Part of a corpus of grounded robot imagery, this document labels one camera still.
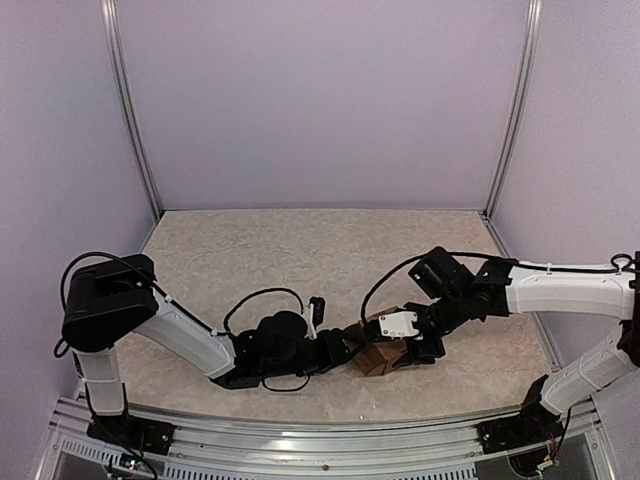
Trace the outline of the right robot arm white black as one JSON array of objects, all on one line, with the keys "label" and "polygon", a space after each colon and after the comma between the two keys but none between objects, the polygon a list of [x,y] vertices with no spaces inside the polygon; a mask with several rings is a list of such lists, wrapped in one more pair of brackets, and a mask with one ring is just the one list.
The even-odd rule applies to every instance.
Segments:
[{"label": "right robot arm white black", "polygon": [[536,381],[511,426],[523,444],[535,442],[576,403],[639,370],[639,255],[619,253],[606,265],[554,265],[486,257],[477,272],[461,254],[436,247],[409,277],[431,299],[414,325],[440,340],[471,320],[532,314],[543,323],[607,320],[611,328],[590,349]]}]

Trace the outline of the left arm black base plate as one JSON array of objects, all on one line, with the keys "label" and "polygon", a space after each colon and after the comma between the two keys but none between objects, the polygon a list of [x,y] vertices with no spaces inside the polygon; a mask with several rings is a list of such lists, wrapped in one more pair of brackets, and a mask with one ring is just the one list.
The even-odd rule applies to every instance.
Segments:
[{"label": "left arm black base plate", "polygon": [[87,435],[106,443],[166,456],[172,445],[176,426],[163,421],[132,416],[93,415]]}]

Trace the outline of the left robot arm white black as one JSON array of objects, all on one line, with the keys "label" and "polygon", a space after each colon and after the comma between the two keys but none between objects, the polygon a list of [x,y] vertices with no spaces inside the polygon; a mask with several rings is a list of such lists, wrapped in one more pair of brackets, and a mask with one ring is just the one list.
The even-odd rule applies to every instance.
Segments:
[{"label": "left robot arm white black", "polygon": [[283,310],[238,334],[216,330],[181,305],[156,281],[144,254],[118,257],[87,252],[63,271],[59,346],[72,351],[92,415],[121,445],[140,434],[129,414],[115,345],[131,333],[182,358],[226,390],[265,387],[271,378],[310,380],[350,362],[363,341],[341,329],[319,330],[324,303],[314,297],[298,312]]}]

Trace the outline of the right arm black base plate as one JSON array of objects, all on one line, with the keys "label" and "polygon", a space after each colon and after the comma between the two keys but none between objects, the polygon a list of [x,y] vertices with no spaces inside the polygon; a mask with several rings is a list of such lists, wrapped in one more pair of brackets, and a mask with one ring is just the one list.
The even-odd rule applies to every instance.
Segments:
[{"label": "right arm black base plate", "polygon": [[492,454],[560,437],[564,428],[555,418],[540,420],[515,415],[481,422],[476,431],[483,453]]}]

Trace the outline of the brown cardboard box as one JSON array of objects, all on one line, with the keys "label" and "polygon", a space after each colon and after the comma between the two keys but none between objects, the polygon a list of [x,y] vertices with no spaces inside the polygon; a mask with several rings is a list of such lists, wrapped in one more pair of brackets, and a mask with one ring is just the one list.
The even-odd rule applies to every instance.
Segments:
[{"label": "brown cardboard box", "polygon": [[[382,313],[399,311],[398,307],[391,307],[376,312],[367,321]],[[407,346],[403,339],[392,341],[370,341],[364,336],[361,320],[347,326],[344,330],[356,334],[365,340],[365,347],[357,353],[353,361],[361,372],[368,377],[384,376],[399,367],[400,361],[407,355]]]}]

